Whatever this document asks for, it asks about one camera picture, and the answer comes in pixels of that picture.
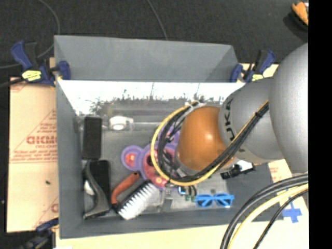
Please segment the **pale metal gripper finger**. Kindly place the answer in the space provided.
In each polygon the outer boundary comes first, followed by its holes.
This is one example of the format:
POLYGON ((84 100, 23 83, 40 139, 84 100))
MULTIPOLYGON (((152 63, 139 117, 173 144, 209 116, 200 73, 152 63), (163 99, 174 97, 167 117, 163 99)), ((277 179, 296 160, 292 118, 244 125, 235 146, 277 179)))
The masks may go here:
POLYGON ((164 190, 163 210, 170 211, 172 202, 173 202, 172 190, 170 188, 167 188, 164 190))

